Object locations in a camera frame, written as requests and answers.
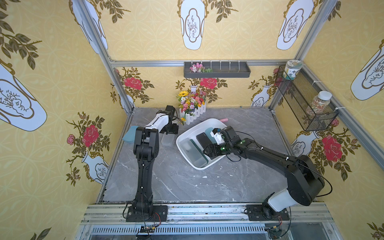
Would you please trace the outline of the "black pencil case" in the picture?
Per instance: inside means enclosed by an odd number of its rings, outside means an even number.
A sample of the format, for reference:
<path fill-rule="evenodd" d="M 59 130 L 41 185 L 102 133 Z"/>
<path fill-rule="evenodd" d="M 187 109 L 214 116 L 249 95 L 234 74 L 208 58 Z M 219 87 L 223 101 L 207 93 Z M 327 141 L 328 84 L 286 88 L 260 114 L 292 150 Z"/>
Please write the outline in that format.
<path fill-rule="evenodd" d="M 202 149 L 204 150 L 206 147 L 212 144 L 212 141 L 210 138 L 206 135 L 206 133 L 201 133 L 196 136 L 196 139 L 198 140 L 199 144 L 202 146 Z"/>

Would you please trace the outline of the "dark green pencil case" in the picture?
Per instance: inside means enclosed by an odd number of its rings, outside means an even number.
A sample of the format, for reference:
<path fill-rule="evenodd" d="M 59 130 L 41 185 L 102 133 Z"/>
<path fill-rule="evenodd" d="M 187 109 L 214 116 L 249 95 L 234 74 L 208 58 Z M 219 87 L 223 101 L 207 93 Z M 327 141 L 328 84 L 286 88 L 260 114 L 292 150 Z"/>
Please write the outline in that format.
<path fill-rule="evenodd" d="M 201 151 L 201 149 L 198 147 L 198 145 L 192 139 L 190 139 L 190 141 L 196 149 L 196 150 L 193 150 L 193 153 L 195 155 L 193 157 L 193 159 L 194 159 L 193 164 L 197 168 L 204 168 L 206 165 L 208 165 L 209 160 L 206 158 L 206 156 Z"/>

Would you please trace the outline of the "clear plastic pencil case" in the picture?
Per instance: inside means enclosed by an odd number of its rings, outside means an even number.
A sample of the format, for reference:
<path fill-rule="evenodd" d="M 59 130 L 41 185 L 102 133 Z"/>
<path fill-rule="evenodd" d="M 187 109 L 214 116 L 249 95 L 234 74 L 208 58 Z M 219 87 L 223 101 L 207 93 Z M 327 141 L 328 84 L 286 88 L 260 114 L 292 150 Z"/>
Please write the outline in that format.
<path fill-rule="evenodd" d="M 175 136 L 174 134 L 163 134 L 161 144 L 165 147 L 170 147 L 175 142 Z"/>

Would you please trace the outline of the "teal translucent pencil case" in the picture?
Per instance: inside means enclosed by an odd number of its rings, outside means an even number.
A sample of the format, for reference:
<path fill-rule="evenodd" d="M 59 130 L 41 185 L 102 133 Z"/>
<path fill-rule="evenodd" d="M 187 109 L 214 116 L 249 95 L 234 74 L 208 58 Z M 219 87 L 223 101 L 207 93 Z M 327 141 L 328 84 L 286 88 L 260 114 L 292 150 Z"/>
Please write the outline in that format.
<path fill-rule="evenodd" d="M 217 133 L 217 131 L 215 130 L 215 128 L 207 128 L 205 130 L 205 134 L 206 136 L 209 138 L 209 140 L 213 143 L 213 144 L 216 144 L 217 141 L 215 139 L 215 134 Z"/>

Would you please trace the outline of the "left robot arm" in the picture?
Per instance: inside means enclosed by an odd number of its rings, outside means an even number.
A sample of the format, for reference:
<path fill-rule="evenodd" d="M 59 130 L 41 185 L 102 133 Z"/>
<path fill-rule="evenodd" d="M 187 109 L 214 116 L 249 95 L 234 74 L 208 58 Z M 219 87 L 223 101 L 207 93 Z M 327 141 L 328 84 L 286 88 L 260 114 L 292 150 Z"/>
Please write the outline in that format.
<path fill-rule="evenodd" d="M 165 110 L 158 111 L 148 125 L 136 129 L 134 155 L 139 167 L 138 187 L 128 211 L 128 222 L 137 220 L 139 217 L 149 220 L 155 214 L 155 210 L 162 210 L 161 207 L 153 205 L 153 166 L 160 150 L 159 134 L 176 135 L 178 133 L 179 126 L 173 123 L 175 111 L 173 106 L 168 105 Z"/>

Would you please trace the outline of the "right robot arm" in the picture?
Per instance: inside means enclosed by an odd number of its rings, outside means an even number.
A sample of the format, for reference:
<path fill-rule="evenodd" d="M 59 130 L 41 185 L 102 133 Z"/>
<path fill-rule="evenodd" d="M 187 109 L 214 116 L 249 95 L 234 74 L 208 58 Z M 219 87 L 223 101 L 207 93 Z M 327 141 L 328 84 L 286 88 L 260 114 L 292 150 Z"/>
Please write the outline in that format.
<path fill-rule="evenodd" d="M 204 155 L 210 159 L 233 154 L 241 159 L 254 160 L 274 169 L 287 179 L 287 188 L 271 194 L 263 208 L 271 214 L 279 213 L 293 205 L 309 206 L 325 186 L 325 179 L 308 156 L 284 155 L 266 148 L 254 139 L 238 136 L 231 126 L 214 128 L 211 137 L 205 133 L 197 136 Z"/>

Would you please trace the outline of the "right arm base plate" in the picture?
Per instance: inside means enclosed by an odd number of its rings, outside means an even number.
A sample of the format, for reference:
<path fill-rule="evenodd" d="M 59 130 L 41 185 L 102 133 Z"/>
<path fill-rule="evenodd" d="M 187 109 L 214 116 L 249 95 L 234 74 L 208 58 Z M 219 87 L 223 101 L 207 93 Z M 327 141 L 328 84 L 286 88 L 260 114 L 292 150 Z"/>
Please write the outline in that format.
<path fill-rule="evenodd" d="M 244 214 L 250 221 L 289 221 L 291 219 L 288 210 L 276 212 L 271 207 L 264 205 L 246 205 Z"/>

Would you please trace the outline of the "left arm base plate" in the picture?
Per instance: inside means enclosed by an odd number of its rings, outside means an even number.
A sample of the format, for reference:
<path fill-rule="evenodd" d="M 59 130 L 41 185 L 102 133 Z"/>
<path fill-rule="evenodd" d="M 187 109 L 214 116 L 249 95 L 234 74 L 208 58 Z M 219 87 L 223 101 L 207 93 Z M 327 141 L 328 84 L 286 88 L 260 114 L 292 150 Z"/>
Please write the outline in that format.
<path fill-rule="evenodd" d="M 166 222 L 167 206 L 152 206 L 149 209 L 130 206 L 127 211 L 126 222 Z"/>

